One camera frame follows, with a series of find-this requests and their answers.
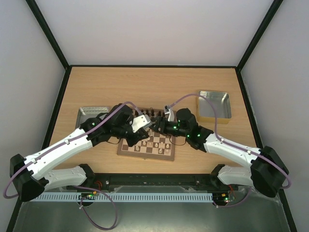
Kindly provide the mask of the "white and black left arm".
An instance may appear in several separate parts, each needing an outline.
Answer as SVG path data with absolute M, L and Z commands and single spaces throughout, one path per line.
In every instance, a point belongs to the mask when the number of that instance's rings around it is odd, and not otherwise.
M 148 138 L 146 128 L 152 122 L 139 109 L 124 103 L 114 106 L 107 113 L 99 113 L 81 123 L 70 135 L 57 143 L 26 157 L 16 154 L 10 159 L 10 183 L 22 202 L 31 201 L 44 191 L 63 186 L 82 186 L 91 182 L 93 173 L 87 165 L 70 169 L 54 168 L 70 157 L 88 150 L 111 137 L 125 139 L 128 146 Z

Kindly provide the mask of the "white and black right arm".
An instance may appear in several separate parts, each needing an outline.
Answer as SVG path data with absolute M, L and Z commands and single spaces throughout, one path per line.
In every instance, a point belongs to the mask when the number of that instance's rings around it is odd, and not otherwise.
M 188 108 L 176 112 L 176 121 L 157 116 L 151 129 L 167 136 L 184 137 L 196 150 L 220 155 L 239 164 L 236 168 L 219 165 L 214 169 L 211 185 L 215 189 L 229 184 L 250 186 L 273 198 L 287 180 L 289 171 L 273 148 L 248 147 L 219 137 L 200 126 Z

